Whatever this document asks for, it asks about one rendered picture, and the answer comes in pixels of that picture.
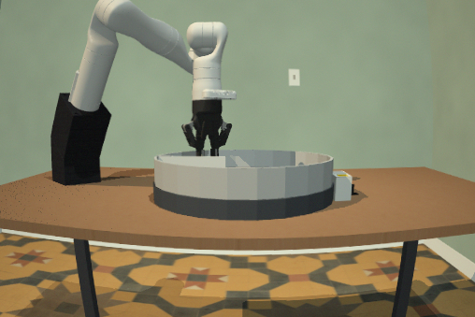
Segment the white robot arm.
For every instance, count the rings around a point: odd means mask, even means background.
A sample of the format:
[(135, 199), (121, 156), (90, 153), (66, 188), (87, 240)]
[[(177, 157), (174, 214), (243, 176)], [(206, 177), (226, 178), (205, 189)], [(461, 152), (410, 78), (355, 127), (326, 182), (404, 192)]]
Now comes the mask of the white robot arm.
[(99, 0), (68, 99), (74, 107), (84, 111), (99, 109), (119, 47), (116, 32), (136, 39), (147, 49), (172, 61), (190, 74), (193, 74), (194, 66), (192, 100), (237, 99), (235, 91), (222, 90), (221, 61), (228, 36), (227, 28), (222, 22), (191, 24), (187, 30), (187, 41), (191, 47), (188, 53), (178, 30), (149, 17), (130, 0)]

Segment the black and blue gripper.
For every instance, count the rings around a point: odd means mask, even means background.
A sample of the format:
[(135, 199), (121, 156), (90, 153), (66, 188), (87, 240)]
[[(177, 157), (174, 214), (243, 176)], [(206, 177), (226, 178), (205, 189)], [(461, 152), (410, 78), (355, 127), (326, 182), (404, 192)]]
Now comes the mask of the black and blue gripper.
[[(196, 148), (196, 156), (205, 156), (203, 149), (209, 135), (210, 156), (219, 157), (219, 148), (225, 145), (232, 128), (231, 123), (223, 121), (222, 100), (192, 100), (192, 113), (191, 121), (181, 126), (189, 146)], [(193, 127), (196, 130), (195, 137)], [(222, 130), (219, 135), (220, 127)]]

